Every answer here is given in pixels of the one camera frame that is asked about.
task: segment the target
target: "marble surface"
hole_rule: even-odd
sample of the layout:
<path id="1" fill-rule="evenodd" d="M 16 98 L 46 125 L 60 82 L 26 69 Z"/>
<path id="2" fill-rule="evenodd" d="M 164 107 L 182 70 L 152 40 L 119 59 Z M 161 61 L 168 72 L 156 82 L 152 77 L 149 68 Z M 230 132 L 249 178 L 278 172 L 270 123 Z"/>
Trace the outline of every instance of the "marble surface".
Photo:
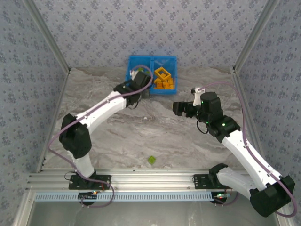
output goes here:
<path id="1" fill-rule="evenodd" d="M 76 115 L 105 98 L 125 79 L 125 68 L 72 68 L 55 126 L 63 117 Z M 124 109 L 102 123 L 92 134 L 90 157 L 95 168 L 200 168 L 224 162 L 241 168 L 235 156 L 210 135 L 201 134 L 196 119 L 175 116 L 174 101 L 192 101 L 190 89 L 213 81 L 231 81 L 226 69 L 210 67 L 178 68 L 178 90 L 174 96 L 142 99 L 134 110 Z M 224 114 L 242 125 L 242 113 L 235 92 L 227 86 L 208 88 L 221 99 Z M 52 148 L 68 156 L 56 140 Z M 156 157 L 150 165 L 147 159 Z M 69 168 L 62 159 L 48 153 L 44 168 Z"/>

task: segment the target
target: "small green block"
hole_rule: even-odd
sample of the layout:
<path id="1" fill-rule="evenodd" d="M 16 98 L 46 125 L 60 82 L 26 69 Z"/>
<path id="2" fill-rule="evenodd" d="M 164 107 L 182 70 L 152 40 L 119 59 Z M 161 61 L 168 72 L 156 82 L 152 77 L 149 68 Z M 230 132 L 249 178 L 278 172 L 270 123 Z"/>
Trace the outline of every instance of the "small green block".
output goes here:
<path id="1" fill-rule="evenodd" d="M 147 161 L 152 165 L 155 163 L 156 158 L 154 156 L 151 156 Z"/>

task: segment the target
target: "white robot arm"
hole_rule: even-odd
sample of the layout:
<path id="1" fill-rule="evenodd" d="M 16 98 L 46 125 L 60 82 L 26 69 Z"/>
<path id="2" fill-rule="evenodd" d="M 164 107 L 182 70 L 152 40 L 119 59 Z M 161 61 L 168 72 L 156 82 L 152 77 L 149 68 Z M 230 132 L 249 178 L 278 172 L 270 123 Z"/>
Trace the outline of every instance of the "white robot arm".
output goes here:
<path id="1" fill-rule="evenodd" d="M 113 114 L 125 109 L 129 105 L 137 104 L 141 98 L 141 93 L 126 97 L 118 97 L 112 101 L 109 101 L 109 99 L 114 96 L 140 90 L 141 88 L 145 87 L 151 79 L 150 76 L 138 71 L 132 71 L 131 77 L 131 80 L 117 85 L 105 99 L 90 109 L 77 114 L 76 116 L 68 114 L 63 119 L 62 128 L 66 127 L 76 119 L 86 115 L 103 102 L 107 102 L 107 104 L 98 108 L 77 124 L 68 128 L 59 137 L 59 141 L 63 144 L 63 147 L 71 154 L 73 163 L 75 164 L 77 170 L 87 178 L 95 174 L 95 169 L 92 166 L 89 157 L 89 151 L 92 146 L 90 135 L 102 122 L 107 120 Z"/>
<path id="2" fill-rule="evenodd" d="M 250 151 L 270 170 L 270 173 L 263 170 L 246 149 L 240 126 L 231 117 L 223 115 L 220 99 L 215 92 L 205 92 L 204 89 L 199 90 L 199 88 L 192 89 L 191 92 L 194 94 L 194 101 L 174 102 L 173 112 L 178 116 L 184 112 L 186 117 L 195 117 L 198 123 L 204 123 L 207 128 L 206 133 L 209 132 L 227 147 L 250 175 L 249 177 L 240 175 L 226 164 L 220 163 L 209 170 L 209 179 L 212 184 L 216 188 L 223 185 L 235 189 L 250 199 L 255 210 L 264 217 L 288 204 L 290 197 L 270 174 L 276 176 L 291 193 L 294 189 L 292 178 L 283 177 L 272 168 L 247 141 Z"/>

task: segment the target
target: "blue cable tray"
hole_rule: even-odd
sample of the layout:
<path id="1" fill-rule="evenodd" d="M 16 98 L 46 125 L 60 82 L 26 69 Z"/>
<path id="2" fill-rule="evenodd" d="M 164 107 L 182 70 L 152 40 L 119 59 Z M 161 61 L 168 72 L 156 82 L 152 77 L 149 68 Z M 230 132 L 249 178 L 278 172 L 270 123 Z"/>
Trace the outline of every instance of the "blue cable tray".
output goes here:
<path id="1" fill-rule="evenodd" d="M 78 192 L 37 192 L 36 202 L 79 202 Z M 213 201 L 211 192 L 117 192 L 114 202 L 193 202 Z M 112 192 L 97 194 L 97 198 L 85 202 L 108 202 Z"/>

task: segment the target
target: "blue bin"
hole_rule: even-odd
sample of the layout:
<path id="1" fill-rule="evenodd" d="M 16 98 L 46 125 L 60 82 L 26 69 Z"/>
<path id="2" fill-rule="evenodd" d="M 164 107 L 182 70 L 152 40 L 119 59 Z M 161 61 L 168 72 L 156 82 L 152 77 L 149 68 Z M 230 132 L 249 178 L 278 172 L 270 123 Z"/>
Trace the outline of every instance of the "blue bin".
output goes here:
<path id="1" fill-rule="evenodd" d="M 154 74 L 154 80 L 157 78 L 154 71 L 159 67 L 164 67 L 174 80 L 174 89 L 154 89 L 155 84 L 150 88 L 150 94 L 153 95 L 174 95 L 177 93 L 178 76 L 177 60 L 175 56 L 129 56 L 127 63 L 126 80 L 130 80 L 130 70 L 137 65 L 148 66 Z"/>

